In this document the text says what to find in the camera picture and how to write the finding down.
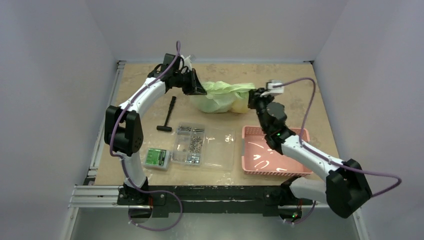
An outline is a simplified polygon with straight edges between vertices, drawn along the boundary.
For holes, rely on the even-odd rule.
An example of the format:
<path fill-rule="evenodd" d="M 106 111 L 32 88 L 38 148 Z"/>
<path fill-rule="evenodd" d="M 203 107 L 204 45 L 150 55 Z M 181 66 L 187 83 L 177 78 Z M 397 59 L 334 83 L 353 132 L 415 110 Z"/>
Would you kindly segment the light green plastic bag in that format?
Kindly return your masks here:
<path fill-rule="evenodd" d="M 224 81 L 207 81 L 201 85 L 207 95 L 192 95 L 189 99 L 198 110 L 209 114 L 231 112 L 231 106 L 237 98 L 249 98 L 249 91 L 256 89 L 253 83 L 229 84 Z"/>

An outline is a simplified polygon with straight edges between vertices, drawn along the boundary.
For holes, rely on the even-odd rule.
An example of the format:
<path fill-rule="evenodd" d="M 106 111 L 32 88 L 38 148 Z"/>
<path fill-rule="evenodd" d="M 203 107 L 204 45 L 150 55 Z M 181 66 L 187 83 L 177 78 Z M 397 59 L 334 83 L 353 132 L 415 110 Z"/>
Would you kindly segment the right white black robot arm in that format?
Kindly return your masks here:
<path fill-rule="evenodd" d="M 249 109 L 255 110 L 268 147 L 304 165 L 320 179 L 297 177 L 283 183 L 280 196 L 288 204 L 310 199 L 327 204 L 339 217 L 348 218 L 372 198 L 361 165 L 332 157 L 302 140 L 286 125 L 285 107 L 275 102 L 265 88 L 248 92 Z"/>

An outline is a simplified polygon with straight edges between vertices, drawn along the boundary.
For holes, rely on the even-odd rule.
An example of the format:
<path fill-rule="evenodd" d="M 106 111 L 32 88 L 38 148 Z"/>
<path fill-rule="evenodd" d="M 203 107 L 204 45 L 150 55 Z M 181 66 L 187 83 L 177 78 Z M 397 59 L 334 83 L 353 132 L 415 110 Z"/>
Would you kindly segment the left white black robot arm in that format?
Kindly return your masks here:
<path fill-rule="evenodd" d="M 185 95 L 206 95 L 192 66 L 192 56 L 165 54 L 163 62 L 128 100 L 118 106 L 110 105 L 105 111 L 104 142 L 110 155 L 119 159 L 124 172 L 121 194 L 138 205 L 149 199 L 139 154 L 144 140 L 141 120 L 156 100 L 172 88 L 180 88 Z"/>

